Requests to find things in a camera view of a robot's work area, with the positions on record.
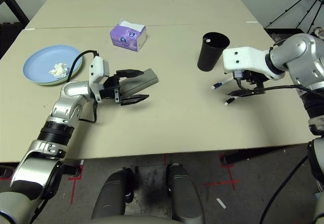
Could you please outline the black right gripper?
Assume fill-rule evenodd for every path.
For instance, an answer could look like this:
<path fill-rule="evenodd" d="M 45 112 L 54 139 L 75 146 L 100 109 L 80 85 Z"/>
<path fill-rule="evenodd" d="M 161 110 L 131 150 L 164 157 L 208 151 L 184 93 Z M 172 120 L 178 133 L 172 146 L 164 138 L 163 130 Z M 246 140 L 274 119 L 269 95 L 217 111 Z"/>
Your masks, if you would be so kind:
<path fill-rule="evenodd" d="M 269 80 L 264 74 L 251 70 L 235 70 L 234 79 L 240 90 L 234 90 L 227 93 L 228 96 L 232 97 L 249 97 L 265 94 L 264 90 L 242 90 L 246 88 L 242 86 L 241 82 L 246 81 L 250 85 L 256 85 L 256 89 L 262 89 L 264 88 L 264 82 Z"/>

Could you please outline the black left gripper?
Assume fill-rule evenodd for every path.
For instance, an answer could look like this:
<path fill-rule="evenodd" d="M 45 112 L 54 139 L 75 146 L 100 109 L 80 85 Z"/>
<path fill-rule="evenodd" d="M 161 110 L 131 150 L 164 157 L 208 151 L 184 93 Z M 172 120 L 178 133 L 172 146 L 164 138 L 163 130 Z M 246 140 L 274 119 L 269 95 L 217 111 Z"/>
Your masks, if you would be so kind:
<path fill-rule="evenodd" d="M 107 80 L 103 83 L 103 88 L 99 91 L 101 98 L 103 100 L 112 99 L 115 101 L 115 103 L 120 104 L 121 106 L 136 104 L 147 99 L 149 95 L 144 94 L 136 94 L 126 98 L 121 98 L 119 84 L 120 78 L 135 78 L 140 75 L 143 75 L 143 71 L 136 69 L 117 70 L 116 74 L 108 77 Z"/>

